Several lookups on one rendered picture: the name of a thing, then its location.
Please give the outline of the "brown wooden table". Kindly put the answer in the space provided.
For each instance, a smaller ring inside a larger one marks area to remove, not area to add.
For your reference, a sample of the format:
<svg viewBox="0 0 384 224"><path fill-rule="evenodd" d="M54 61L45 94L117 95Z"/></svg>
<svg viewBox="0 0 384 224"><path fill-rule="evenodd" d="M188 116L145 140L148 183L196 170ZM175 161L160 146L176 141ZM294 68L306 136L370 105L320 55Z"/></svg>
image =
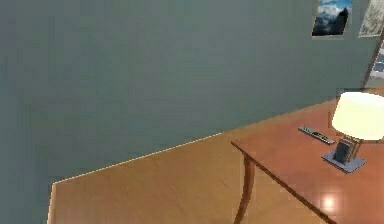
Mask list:
<svg viewBox="0 0 384 224"><path fill-rule="evenodd" d="M252 193L255 170L264 171L328 224L384 224L384 140L366 141L359 155L366 164L346 174L322 159L333 148L298 130L308 126L334 140L328 101L264 120L232 145L244 155L240 224Z"/></svg>

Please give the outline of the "grey remote control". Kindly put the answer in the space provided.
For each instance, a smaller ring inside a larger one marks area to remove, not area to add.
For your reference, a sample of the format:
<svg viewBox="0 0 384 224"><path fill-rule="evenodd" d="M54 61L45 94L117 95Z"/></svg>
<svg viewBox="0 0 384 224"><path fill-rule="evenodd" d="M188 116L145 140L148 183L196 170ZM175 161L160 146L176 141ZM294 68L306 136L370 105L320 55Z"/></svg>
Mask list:
<svg viewBox="0 0 384 224"><path fill-rule="evenodd" d="M328 145L332 145L335 143L334 140L328 138L327 136L325 136L325 135L323 135L317 131L312 130L311 128L309 128L307 126L299 126L298 130L311 136L311 137L313 137L313 138L315 138L315 139L317 139L317 140L319 140L319 141L321 141L321 142L323 142L323 143L326 143Z"/></svg>

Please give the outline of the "white shade table lamp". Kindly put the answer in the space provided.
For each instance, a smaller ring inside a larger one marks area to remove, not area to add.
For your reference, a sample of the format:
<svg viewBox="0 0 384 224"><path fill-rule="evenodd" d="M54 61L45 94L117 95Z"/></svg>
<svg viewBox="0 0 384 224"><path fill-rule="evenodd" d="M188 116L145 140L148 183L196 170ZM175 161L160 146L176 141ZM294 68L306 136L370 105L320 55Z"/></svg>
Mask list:
<svg viewBox="0 0 384 224"><path fill-rule="evenodd" d="M357 156L363 141L384 137L384 97L364 92L342 93L331 125L343 137L322 158L343 172L352 173L366 163Z"/></svg>

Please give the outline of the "brown framed window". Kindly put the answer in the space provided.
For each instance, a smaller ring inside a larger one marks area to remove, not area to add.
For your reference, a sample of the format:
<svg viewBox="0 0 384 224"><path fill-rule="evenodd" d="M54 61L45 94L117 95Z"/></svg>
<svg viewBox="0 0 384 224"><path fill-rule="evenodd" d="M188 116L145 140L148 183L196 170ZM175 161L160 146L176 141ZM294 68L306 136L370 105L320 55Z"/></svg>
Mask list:
<svg viewBox="0 0 384 224"><path fill-rule="evenodd" d="M366 87L371 79L384 80L384 29L376 44L371 62L368 64L368 69L361 86Z"/></svg>

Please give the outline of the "blue mountain wall picture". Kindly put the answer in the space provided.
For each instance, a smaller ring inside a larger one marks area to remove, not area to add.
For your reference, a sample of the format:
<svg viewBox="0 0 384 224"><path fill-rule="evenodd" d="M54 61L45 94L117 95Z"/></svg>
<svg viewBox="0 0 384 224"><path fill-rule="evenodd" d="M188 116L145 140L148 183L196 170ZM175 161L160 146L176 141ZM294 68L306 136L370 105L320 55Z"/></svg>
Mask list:
<svg viewBox="0 0 384 224"><path fill-rule="evenodd" d="M318 0L312 36L342 36L351 9L352 0Z"/></svg>

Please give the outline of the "pale beige wall picture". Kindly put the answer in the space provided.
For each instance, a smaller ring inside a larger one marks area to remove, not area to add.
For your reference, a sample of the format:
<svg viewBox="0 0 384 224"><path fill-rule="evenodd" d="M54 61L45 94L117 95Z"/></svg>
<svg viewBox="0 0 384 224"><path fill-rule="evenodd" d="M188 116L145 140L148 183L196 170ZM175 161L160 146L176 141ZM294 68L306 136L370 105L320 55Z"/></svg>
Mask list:
<svg viewBox="0 0 384 224"><path fill-rule="evenodd" d="M359 38L380 36L384 28L384 0L370 0L359 30Z"/></svg>

